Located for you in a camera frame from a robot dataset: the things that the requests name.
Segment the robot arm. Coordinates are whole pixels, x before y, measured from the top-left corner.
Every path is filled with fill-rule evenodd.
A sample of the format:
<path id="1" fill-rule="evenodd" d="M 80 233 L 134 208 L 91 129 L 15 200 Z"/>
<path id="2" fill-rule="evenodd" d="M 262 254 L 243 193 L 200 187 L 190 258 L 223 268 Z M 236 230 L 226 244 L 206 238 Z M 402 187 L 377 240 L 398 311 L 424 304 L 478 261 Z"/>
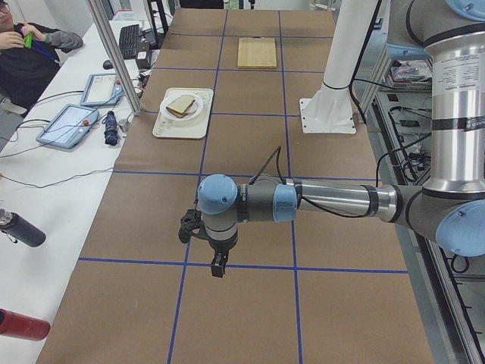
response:
<path id="1" fill-rule="evenodd" d="M 215 277 L 224 275 L 239 224 L 292 221 L 299 209 L 377 217 L 454 254 L 483 255 L 484 3 L 393 1 L 387 44 L 394 58 L 432 59 L 430 178 L 421 186 L 352 186 L 258 172 L 238 185 L 210 175 L 197 190 L 195 227 L 183 218 L 179 237 L 208 241 Z"/>

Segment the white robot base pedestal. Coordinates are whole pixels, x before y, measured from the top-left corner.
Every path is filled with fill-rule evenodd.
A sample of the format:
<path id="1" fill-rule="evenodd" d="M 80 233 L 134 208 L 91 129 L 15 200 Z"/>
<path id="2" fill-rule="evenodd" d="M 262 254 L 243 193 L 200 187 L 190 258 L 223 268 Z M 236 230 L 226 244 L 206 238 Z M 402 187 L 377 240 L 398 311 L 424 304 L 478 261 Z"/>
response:
<path id="1" fill-rule="evenodd" d="M 352 79 L 372 31 L 381 2 L 341 2 L 321 88 L 300 99 L 303 133 L 356 133 L 352 109 Z"/>

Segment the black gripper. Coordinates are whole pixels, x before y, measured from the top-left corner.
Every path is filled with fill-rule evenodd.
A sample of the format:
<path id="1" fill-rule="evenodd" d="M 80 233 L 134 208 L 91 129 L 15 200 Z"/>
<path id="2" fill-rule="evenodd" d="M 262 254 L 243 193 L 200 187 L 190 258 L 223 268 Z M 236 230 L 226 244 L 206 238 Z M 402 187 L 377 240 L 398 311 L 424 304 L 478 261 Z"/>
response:
<path id="1" fill-rule="evenodd" d="M 237 238 L 227 240 L 209 240 L 209 246 L 214 250 L 214 258 L 211 261 L 211 274 L 220 278 L 225 275 L 229 252 L 237 244 Z"/>

